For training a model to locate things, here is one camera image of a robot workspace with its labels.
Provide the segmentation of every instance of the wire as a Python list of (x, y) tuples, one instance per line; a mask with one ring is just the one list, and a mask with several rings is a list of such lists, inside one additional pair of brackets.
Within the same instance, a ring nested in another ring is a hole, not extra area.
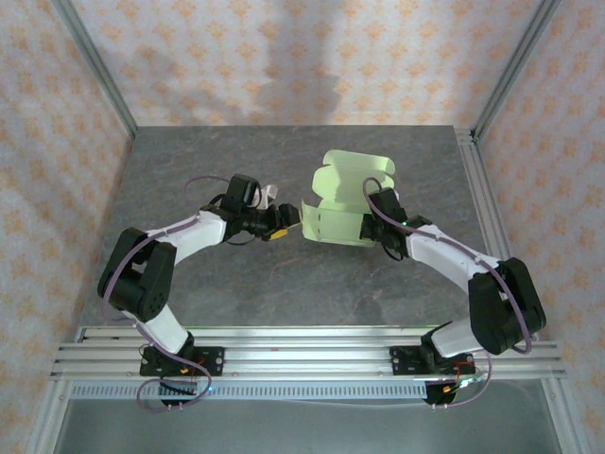
[(468, 364), (469, 366), (473, 366), (475, 369), (478, 370), (478, 376), (482, 376), (483, 375), (483, 371), (481, 371), (481, 369), (479, 369), (476, 364), (474, 364), (473, 362), (469, 362), (469, 361), (461, 361), (461, 362), (457, 362), (456, 366), (457, 366), (457, 373), (456, 373), (456, 384), (459, 385), (460, 384), (460, 373), (462, 372), (462, 368), (460, 367), (461, 364)]
[[(159, 343), (154, 343), (153, 339), (151, 338), (151, 336), (145, 331), (145, 329), (143, 329), (143, 326), (141, 326), (138, 322), (135, 324), (135, 327), (137, 329), (137, 331), (139, 333), (141, 333), (141, 335), (147, 339), (149, 341), (149, 344), (155, 348), (157, 348), (158, 350), (160, 350), (160, 352), (162, 354), (164, 354), (165, 356), (174, 359), (177, 362), (180, 362), (182, 364), (185, 364), (187, 366), (191, 366), (194, 367), (196, 369), (198, 369), (199, 371), (201, 371), (204, 375), (206, 375), (208, 377), (208, 381), (206, 383), (206, 387), (203, 389), (203, 391), (201, 393), (199, 393), (197, 396), (195, 396), (193, 399), (188, 400), (186, 402), (179, 402), (179, 409), (183, 410), (185, 407), (191, 407), (192, 405), (197, 404), (201, 398), (206, 395), (209, 391), (210, 391), (210, 387), (212, 386), (212, 376), (210, 375), (210, 372), (208, 372), (208, 369), (206, 369), (205, 367), (203, 367), (200, 364), (197, 364), (193, 361), (190, 361), (189, 359), (185, 359), (185, 358), (181, 358), (178, 357), (170, 352), (168, 352), (165, 348), (163, 348)], [(168, 405), (167, 407), (150, 407), (149, 405), (145, 404), (143, 399), (141, 399), (141, 394), (143, 393), (143, 389), (145, 388), (145, 386), (150, 385), (151, 383), (160, 383), (168, 385), (168, 386), (174, 386), (174, 385), (185, 385), (185, 386), (191, 386), (191, 382), (186, 381), (186, 380), (174, 380), (174, 379), (167, 379), (167, 378), (151, 378), (150, 380), (147, 380), (146, 382), (144, 382), (143, 384), (141, 384), (141, 386), (139, 387), (139, 389), (136, 392), (136, 403), (139, 406), (139, 408), (149, 411), (151, 413), (163, 413), (165, 411), (171, 411), (172, 410), (172, 405)]]
[[(158, 233), (156, 233), (154, 235), (150, 235), (147, 238), (145, 238), (143, 241), (141, 241), (140, 243), (136, 244), (124, 256), (124, 258), (122, 259), (122, 261), (120, 262), (120, 264), (115, 269), (115, 272), (113, 273), (113, 276), (110, 279), (110, 282), (107, 285), (107, 288), (105, 289), (105, 293), (103, 294), (103, 310), (107, 311), (108, 308), (110, 307), (110, 296), (112, 295), (113, 288), (115, 287), (115, 284), (117, 283), (117, 280), (119, 279), (120, 274), (122, 274), (122, 271), (124, 270), (124, 268), (128, 265), (128, 263), (131, 261), (131, 259), (139, 251), (141, 251), (143, 248), (145, 248), (145, 246), (147, 244), (149, 244), (151, 241), (154, 241), (154, 240), (156, 240), (156, 239), (158, 239), (158, 238), (160, 238), (162, 236), (167, 236), (167, 235), (175, 234), (177, 232), (185, 230), (185, 229), (187, 229), (189, 227), (192, 227), (193, 225), (195, 225), (198, 222), (199, 222), (199, 216), (195, 216), (189, 222), (185, 222), (184, 224), (171, 227), (169, 229), (166, 229), (166, 230), (163, 230), (161, 232), (158, 232)], [(199, 364), (196, 364), (193, 361), (190, 361), (190, 360), (185, 359), (185, 358), (178, 357), (177, 355), (174, 355), (174, 354), (168, 352), (159, 343), (155, 342), (155, 340), (147, 333), (147, 331), (143, 328), (142, 325), (139, 324), (138, 321), (134, 321), (134, 327), (137, 329), (137, 331), (139, 331), (139, 333), (141, 333), (141, 335), (146, 339), (146, 341), (149, 342), (149, 346), (155, 347), (162, 354), (164, 354), (165, 356), (167, 356), (167, 357), (169, 357), (171, 359), (174, 359), (177, 362), (180, 362), (182, 364), (185, 364), (187, 366), (194, 367), (194, 368), (200, 370), (203, 374), (205, 374), (208, 377), (208, 383), (206, 384), (206, 388), (201, 393), (199, 393), (199, 395), (197, 395), (196, 397), (194, 397), (193, 399), (185, 402), (184, 404), (180, 403), (179, 404), (179, 408), (182, 410), (184, 407), (189, 407), (189, 406), (194, 405), (197, 402), (199, 402), (199, 400), (206, 393), (208, 393), (208, 390), (210, 389), (210, 386), (212, 385), (212, 376), (210, 375), (210, 373), (208, 372), (208, 370), (205, 367), (203, 367), (203, 366), (201, 366)], [(148, 410), (148, 411), (151, 411), (151, 412), (154, 412), (154, 413), (163, 412), (163, 411), (170, 411), (172, 409), (172, 406), (152, 408), (152, 407), (149, 407), (148, 405), (145, 405), (143, 403), (143, 401), (141, 400), (141, 393), (142, 393), (143, 389), (145, 388), (145, 386), (147, 386), (147, 385), (149, 385), (151, 383), (164, 383), (164, 384), (175, 384), (175, 385), (187, 385), (187, 384), (189, 384), (189, 382), (187, 382), (187, 381), (172, 380), (172, 379), (165, 379), (165, 378), (151, 378), (150, 380), (144, 382), (139, 387), (139, 389), (137, 391), (137, 394), (136, 394), (137, 404), (142, 409)]]
[(382, 184), (380, 184), (380, 182), (378, 180), (376, 180), (374, 177), (369, 177), (364, 180), (363, 188), (362, 188), (363, 196), (366, 199), (366, 202), (370, 206), (371, 210), (376, 215), (378, 215), (382, 220), (384, 220), (385, 222), (388, 222), (389, 224), (395, 226), (396, 228), (398, 228), (400, 230), (403, 230), (404, 232), (407, 232), (410, 234), (417, 234), (419, 236), (425, 236), (427, 238), (434, 239), (435, 241), (442, 241), (443, 243), (448, 244), (455, 249), (458, 249), (465, 255), (468, 255), (469, 257), (471, 257), (476, 263), (478, 263), (483, 268), (485, 268), (493, 276), (495, 281), (502, 288), (502, 290), (506, 293), (507, 298), (509, 299), (510, 306), (512, 307), (512, 311), (514, 312), (517, 322), (519, 322), (519, 325), (521, 326), (521, 332), (523, 333), (523, 338), (526, 343), (525, 348), (519, 348), (516, 345), (513, 345), (512, 350), (514, 350), (517, 353), (523, 353), (523, 354), (528, 354), (529, 352), (531, 352), (531, 347), (532, 347), (531, 335), (529, 334), (529, 330), (527, 329), (526, 321), (523, 317), (523, 314), (521, 313), (521, 308), (519, 307), (519, 304), (517, 303), (517, 300), (515, 299), (514, 295), (510, 291), (509, 286), (504, 281), (504, 279), (502, 279), (500, 274), (498, 274), (498, 272), (489, 263), (487, 263), (485, 260), (480, 258), (479, 255), (477, 255), (473, 251), (469, 250), (466, 246), (458, 243), (457, 241), (454, 241), (453, 239), (445, 237), (445, 236), (437, 237), (436, 235), (431, 234), (429, 232), (426, 232), (426, 231), (423, 231), (420, 229), (415, 229), (413, 227), (404, 225), (401, 222), (397, 222), (396, 220), (389, 218), (374, 204), (374, 202), (370, 198), (370, 195), (368, 194), (368, 183), (369, 182), (376, 183), (378, 185), (379, 190), (382, 190)]
[(462, 402), (456, 402), (453, 404), (443, 404), (443, 405), (435, 405), (433, 404), (431, 406), (432, 409), (449, 409), (451, 407), (460, 407), (462, 405), (466, 405), (466, 404), (470, 404), (471, 402), (473, 402), (474, 400), (478, 399), (479, 396), (481, 396), (485, 390), (488, 389), (488, 385), (490, 384), (490, 381), (492, 381), (492, 372), (493, 372), (493, 365), (492, 365), (492, 355), (489, 354), (489, 352), (485, 352), (486, 358), (488, 360), (488, 376), (485, 378), (485, 384), (481, 387), (481, 389), (474, 395), (472, 395), (471, 397), (469, 397), (466, 400), (463, 400)]
[(192, 179), (191, 179), (191, 180), (189, 180), (187, 183), (185, 183), (185, 186), (182, 188), (182, 194), (183, 194), (183, 196), (184, 196), (185, 200), (186, 200), (188, 203), (191, 203), (191, 204), (192, 204), (192, 205), (193, 205), (193, 206), (194, 206), (196, 209), (197, 209), (197, 208), (199, 208), (199, 207), (198, 207), (198, 206), (196, 206), (196, 204), (195, 204), (193, 201), (191, 201), (191, 200), (189, 199), (189, 197), (187, 197), (187, 188), (189, 187), (189, 185), (190, 185), (191, 183), (198, 182), (198, 181), (200, 181), (200, 180), (215, 180), (215, 181), (217, 181), (217, 182), (224, 182), (224, 183), (228, 183), (228, 182), (229, 182), (229, 180), (227, 180), (226, 178), (219, 177), (219, 176), (217, 176), (217, 175), (200, 175), (200, 176), (198, 176), (198, 177), (194, 177), (194, 178), (192, 178)]

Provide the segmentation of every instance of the aluminum frame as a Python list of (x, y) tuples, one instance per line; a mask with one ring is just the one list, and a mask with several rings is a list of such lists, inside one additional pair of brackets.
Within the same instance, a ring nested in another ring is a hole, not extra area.
[[(392, 375), (389, 347), (420, 345), (431, 329), (391, 326), (291, 328), (190, 328), (198, 345), (226, 348), (223, 377), (242, 381), (438, 381), (448, 375)], [(56, 380), (136, 380), (144, 339), (134, 328), (84, 329), (82, 343), (60, 346), (52, 368)], [(475, 363), (486, 370), (485, 353)], [(493, 357), (493, 379), (565, 376), (556, 342), (536, 342), (530, 355), (511, 350)]]
[[(456, 130), (456, 133), (488, 253), (508, 257), (510, 247), (478, 148), (469, 130)], [(387, 379), (391, 383), (393, 376), (385, 347), (418, 344), (420, 336), (430, 328), (221, 327), (191, 328), (191, 331), (197, 343), (220, 341), (228, 352), (234, 354), (233, 363), (229, 365), (228, 360), (225, 364), (230, 383), (251, 379), (267, 382), (268, 376), (282, 380), (290, 377), (298, 381), (362, 379), (370, 383)], [(138, 333), (132, 328), (109, 327), (80, 328), (74, 342), (63, 344), (27, 452), (45, 454), (54, 450), (76, 380), (94, 380), (104, 375), (105, 382), (141, 381), (136, 374), (138, 361), (134, 356), (138, 356), (135, 349), (140, 344)], [(563, 454), (590, 453), (557, 343), (536, 341), (534, 345), (535, 349), (528, 357), (508, 351), (494, 358), (493, 378), (540, 379)], [(255, 355), (263, 360), (254, 363)], [(102, 368), (95, 366), (98, 361), (103, 361)], [(476, 356), (476, 362), (479, 367), (486, 366), (481, 355)], [(326, 365), (343, 369), (333, 371)], [(418, 375), (412, 379), (425, 380), (427, 377)]]
[(88, 63), (95, 74), (96, 80), (107, 94), (109, 101), (115, 109), (115, 113), (126, 128), (131, 139), (134, 139), (137, 131), (136, 120), (130, 112), (129, 106), (122, 97), (120, 90), (113, 80), (112, 73), (105, 65), (101, 55), (96, 48), (95, 42), (86, 30), (86, 26), (79, 17), (76, 7), (71, 0), (51, 0), (63, 23), (69, 30), (74, 42), (79, 48), (82, 57)]
[[(551, 3), (556, 7), (559, 1)], [(498, 213), (479, 147), (470, 130), (456, 130), (456, 134), (488, 254), (508, 258), (512, 256), (511, 246)], [(579, 418), (569, 379), (566, 376), (546, 378), (542, 380), (542, 385), (562, 453), (593, 452)]]
[(531, 55), (531, 51), (542, 36), (546, 26), (550, 23), (550, 19), (557, 10), (557, 6), (560, 2), (561, 0), (543, 0), (536, 9), (535, 14), (527, 26), (526, 32), (514, 49), (506, 68), (495, 84), (483, 111), (481, 111), (481, 114), (477, 119), (476, 126), (473, 128), (473, 138), (477, 142), (480, 142), (481, 138), (485, 136), (486, 130), (492, 123), (500, 106), (502, 106), (504, 99), (507, 97), (510, 88), (521, 73), (521, 70), (525, 67), (526, 62)]

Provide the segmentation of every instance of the black mounting bracket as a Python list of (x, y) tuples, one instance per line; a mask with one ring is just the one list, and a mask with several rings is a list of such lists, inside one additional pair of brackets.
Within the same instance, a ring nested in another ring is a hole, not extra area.
[[(225, 365), (224, 347), (194, 346), (190, 349), (190, 360), (205, 367), (211, 376), (222, 376)], [(183, 377), (199, 376), (199, 369), (188, 367), (181, 362), (168, 358), (155, 347), (146, 347), (141, 358), (140, 376)]]
[(442, 358), (439, 363), (431, 364), (425, 359), (421, 345), (394, 346), (389, 349), (393, 375), (472, 375), (475, 373), (475, 360), (470, 353), (462, 353), (451, 358)]

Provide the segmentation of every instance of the metal corner post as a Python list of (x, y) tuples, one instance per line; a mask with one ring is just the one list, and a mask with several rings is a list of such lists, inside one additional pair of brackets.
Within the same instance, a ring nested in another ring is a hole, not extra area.
[(523, 38), (512, 53), (509, 63), (499, 81), (495, 84), (492, 94), (488, 98), (488, 102), (476, 122), (476, 126), (472, 129), (472, 135), (476, 142), (479, 142), (485, 135), (486, 130), (509, 93), (510, 87), (512, 87), (517, 76), (521, 73), (531, 55), (531, 51), (542, 36), (560, 2), (561, 0), (543, 0), (536, 9)]
[[(510, 257), (512, 250), (498, 214), (478, 144), (469, 130), (456, 130), (456, 136), (487, 251), (503, 258)], [(590, 454), (591, 447), (566, 372), (541, 381), (562, 453)]]
[(130, 138), (134, 139), (137, 131), (137, 124), (130, 112), (129, 106), (120, 94), (120, 91), (113, 80), (110, 71), (107, 69), (105, 62), (96, 48), (93, 39), (86, 30), (86, 26), (79, 17), (76, 7), (71, 0), (51, 0), (57, 13), (65, 23), (65, 26), (71, 33), (76, 45), (78, 46), (84, 60), (88, 63), (91, 70), (95, 74), (96, 80), (101, 85), (101, 88), (107, 94), (115, 112), (120, 121), (126, 128)]

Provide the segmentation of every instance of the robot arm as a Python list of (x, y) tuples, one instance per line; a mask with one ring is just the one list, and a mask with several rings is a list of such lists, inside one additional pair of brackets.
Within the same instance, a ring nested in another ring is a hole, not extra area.
[(177, 321), (167, 299), (174, 267), (189, 255), (246, 231), (265, 241), (300, 222), (290, 204), (271, 204), (274, 186), (260, 189), (250, 177), (235, 175), (219, 205), (200, 208), (193, 217), (163, 229), (127, 229), (119, 237), (97, 292), (115, 309), (138, 322), (155, 343), (190, 359), (193, 337)]
[[(363, 218), (361, 239), (380, 242), (392, 258), (397, 259), (390, 252), (395, 251), (399, 259), (425, 263), (469, 295), (468, 318), (440, 326), (424, 337), (424, 361), (437, 364), (480, 349), (499, 355), (515, 348), (526, 333), (545, 326), (542, 305), (521, 260), (503, 261), (478, 253), (428, 219), (408, 218), (393, 189), (380, 188), (368, 199), (372, 213)], [(518, 306), (518, 313), (513, 306)]]

